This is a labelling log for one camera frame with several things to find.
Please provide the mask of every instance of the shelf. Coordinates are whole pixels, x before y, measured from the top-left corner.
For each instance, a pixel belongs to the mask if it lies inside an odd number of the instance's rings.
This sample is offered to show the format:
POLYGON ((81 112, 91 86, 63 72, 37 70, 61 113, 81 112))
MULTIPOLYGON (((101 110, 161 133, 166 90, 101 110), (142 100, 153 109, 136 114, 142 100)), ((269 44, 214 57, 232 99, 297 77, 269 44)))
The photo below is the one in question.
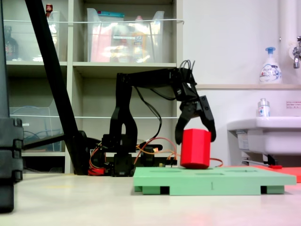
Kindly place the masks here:
MULTIPOLYGON (((114 157, 114 154, 116 153, 106 153, 106 157, 114 157)), ((132 154, 132 157, 137 157, 138 153, 130 153, 132 154)), ((168 156, 170 156, 171 153, 160 153, 160 154, 156 154, 155 157, 159 158, 167 158, 168 156)))
POLYGON ((174 68, 176 63, 97 63, 74 62, 73 67, 84 78, 114 79, 117 73, 136 73, 174 68))
POLYGON ((84 0, 85 3, 94 4, 127 4, 127 5, 167 5, 174 0, 84 0))
MULTIPOLYGON (((16 78, 46 78, 43 62, 7 61, 9 77, 16 78)), ((67 76, 67 62, 60 62, 63 77, 67 76)))
POLYGON ((22 152, 22 157, 65 156, 65 152, 22 152))
POLYGON ((235 90, 245 90, 245 89, 301 89, 299 84, 199 84, 196 86, 197 90, 205 89, 235 89, 235 90))

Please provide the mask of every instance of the blue pump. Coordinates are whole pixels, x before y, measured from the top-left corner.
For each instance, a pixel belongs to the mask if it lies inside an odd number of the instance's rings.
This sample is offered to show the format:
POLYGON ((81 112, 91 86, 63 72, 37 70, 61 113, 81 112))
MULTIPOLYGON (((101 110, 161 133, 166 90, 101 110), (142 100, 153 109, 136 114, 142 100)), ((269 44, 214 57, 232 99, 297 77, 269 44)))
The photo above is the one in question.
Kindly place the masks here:
POLYGON ((275 50, 276 50, 275 47, 267 47, 267 48, 265 49, 265 51, 267 51, 268 54, 273 54, 275 50))

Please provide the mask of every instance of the green board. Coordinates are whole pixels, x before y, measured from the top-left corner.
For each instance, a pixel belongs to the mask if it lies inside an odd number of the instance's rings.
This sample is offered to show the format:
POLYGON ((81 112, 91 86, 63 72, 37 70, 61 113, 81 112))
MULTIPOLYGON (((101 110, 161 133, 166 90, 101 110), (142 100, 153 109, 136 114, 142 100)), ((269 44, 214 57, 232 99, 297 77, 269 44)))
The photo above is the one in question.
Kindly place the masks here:
POLYGON ((283 194, 284 185, 295 185, 296 176, 254 167, 184 169, 137 167, 135 192, 170 195, 283 194))

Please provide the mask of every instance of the faucet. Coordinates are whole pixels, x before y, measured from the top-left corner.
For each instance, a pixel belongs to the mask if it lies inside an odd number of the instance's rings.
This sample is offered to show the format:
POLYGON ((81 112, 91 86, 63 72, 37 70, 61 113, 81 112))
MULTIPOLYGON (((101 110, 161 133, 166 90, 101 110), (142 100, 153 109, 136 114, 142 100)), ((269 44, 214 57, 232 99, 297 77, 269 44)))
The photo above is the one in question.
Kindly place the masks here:
POLYGON ((295 69, 300 68, 299 57, 300 57, 300 54, 301 54, 301 36, 297 37, 297 41, 298 41, 299 46, 293 48, 293 56, 294 56, 293 67, 295 69))

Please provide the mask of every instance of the label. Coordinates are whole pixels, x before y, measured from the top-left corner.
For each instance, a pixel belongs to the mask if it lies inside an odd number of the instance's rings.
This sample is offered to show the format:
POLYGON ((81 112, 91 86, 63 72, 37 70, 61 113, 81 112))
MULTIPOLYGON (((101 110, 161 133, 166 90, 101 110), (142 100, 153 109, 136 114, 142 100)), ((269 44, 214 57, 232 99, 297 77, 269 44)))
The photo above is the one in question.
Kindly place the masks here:
POLYGON ((258 114, 259 114, 259 117, 270 117, 271 114, 270 114, 270 111, 269 111, 269 106, 260 106, 258 108, 258 114))
POLYGON ((282 73, 277 65, 267 64, 263 67, 259 80, 261 82, 275 81, 282 78, 282 73))
POLYGON ((113 36, 114 39, 135 39, 135 37, 127 37, 127 36, 113 36))
POLYGON ((248 135, 246 133, 237 134, 239 149, 249 150, 248 135))
POLYGON ((286 108, 287 109, 301 109, 301 101, 287 101, 286 108))

